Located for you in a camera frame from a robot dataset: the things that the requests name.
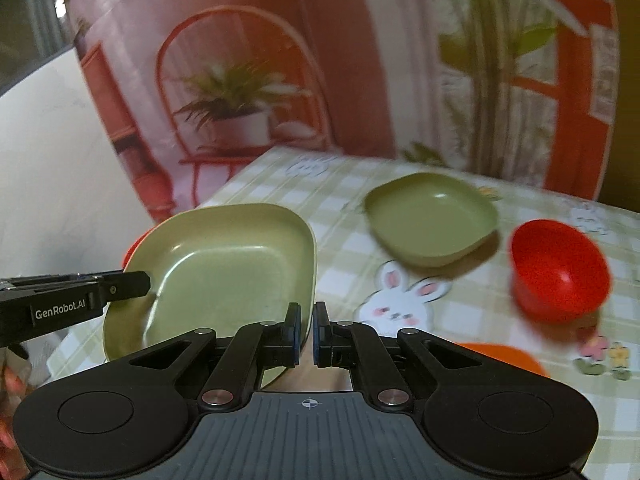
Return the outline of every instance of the potted plant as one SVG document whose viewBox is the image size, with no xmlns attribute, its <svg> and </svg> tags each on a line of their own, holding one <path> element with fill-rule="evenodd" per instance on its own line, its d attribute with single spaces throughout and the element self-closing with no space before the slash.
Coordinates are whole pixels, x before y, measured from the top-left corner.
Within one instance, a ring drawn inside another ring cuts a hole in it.
<svg viewBox="0 0 640 480">
<path fill-rule="evenodd" d="M 258 148 L 270 144 L 269 115 L 286 107 L 292 97 L 308 90 L 285 83 L 284 76 L 263 64 L 246 62 L 228 66 L 210 64 L 200 74 L 184 79 L 194 100 L 176 114 L 205 125 L 207 147 L 219 151 Z"/>
</svg>

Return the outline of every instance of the green dish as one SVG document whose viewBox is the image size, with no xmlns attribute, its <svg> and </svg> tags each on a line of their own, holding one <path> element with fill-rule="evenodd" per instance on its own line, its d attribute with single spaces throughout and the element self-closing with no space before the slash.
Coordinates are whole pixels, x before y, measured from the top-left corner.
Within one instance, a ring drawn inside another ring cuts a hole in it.
<svg viewBox="0 0 640 480">
<path fill-rule="evenodd" d="M 111 303 L 104 352 L 118 359 L 197 328 L 219 337 L 281 321 L 302 307 L 304 339 L 316 286 L 316 242 L 306 222 L 271 204 L 225 205 L 176 215 L 151 231 L 126 270 L 145 270 L 144 298 Z M 284 368 L 267 370 L 262 384 Z"/>
<path fill-rule="evenodd" d="M 441 267 L 479 247 L 498 227 L 498 211 L 475 187 L 436 173 L 415 173 L 364 199 L 369 225 L 398 260 Z"/>
</svg>

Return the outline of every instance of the gray ribbed panel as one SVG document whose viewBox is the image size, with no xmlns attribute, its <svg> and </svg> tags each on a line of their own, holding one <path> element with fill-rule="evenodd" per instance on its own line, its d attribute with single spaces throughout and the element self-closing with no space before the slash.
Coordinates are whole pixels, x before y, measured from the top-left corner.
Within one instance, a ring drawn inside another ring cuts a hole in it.
<svg viewBox="0 0 640 480">
<path fill-rule="evenodd" d="M 311 397 L 309 409 L 309 394 L 254 394 L 239 412 L 207 415 L 178 453 L 131 480 L 481 480 L 437 455 L 408 416 L 356 392 Z"/>
</svg>

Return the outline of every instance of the triangular cutout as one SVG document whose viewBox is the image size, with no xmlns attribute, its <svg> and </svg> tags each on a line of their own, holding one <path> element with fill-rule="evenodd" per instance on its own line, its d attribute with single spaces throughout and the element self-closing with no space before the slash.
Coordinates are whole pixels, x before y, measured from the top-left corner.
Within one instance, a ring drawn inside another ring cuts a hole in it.
<svg viewBox="0 0 640 480">
<path fill-rule="evenodd" d="M 140 356 L 130 362 L 133 366 L 142 368 L 153 368 L 154 370 L 166 370 L 174 361 L 180 357 L 191 343 L 189 341 L 178 341 L 171 346 L 165 346 L 147 355 Z"/>
<path fill-rule="evenodd" d="M 427 342 L 426 345 L 431 355 L 433 355 L 442 366 L 449 370 L 459 370 L 460 368 L 471 368 L 472 366 L 481 365 L 480 361 L 476 361 L 471 357 L 467 357 L 433 341 Z"/>
</svg>

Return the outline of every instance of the bunny ear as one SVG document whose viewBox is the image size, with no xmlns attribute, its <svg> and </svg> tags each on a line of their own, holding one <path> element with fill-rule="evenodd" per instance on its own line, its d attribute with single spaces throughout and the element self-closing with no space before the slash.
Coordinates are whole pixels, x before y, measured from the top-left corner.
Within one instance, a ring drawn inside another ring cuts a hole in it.
<svg viewBox="0 0 640 480">
<path fill-rule="evenodd" d="M 427 278 L 416 283 L 411 288 L 411 293 L 415 294 L 423 302 L 437 300 L 451 290 L 451 282 L 440 278 Z"/>
<path fill-rule="evenodd" d="M 400 288 L 404 291 L 407 286 L 406 272 L 398 262 L 387 262 L 381 266 L 376 281 L 380 290 Z"/>
</svg>

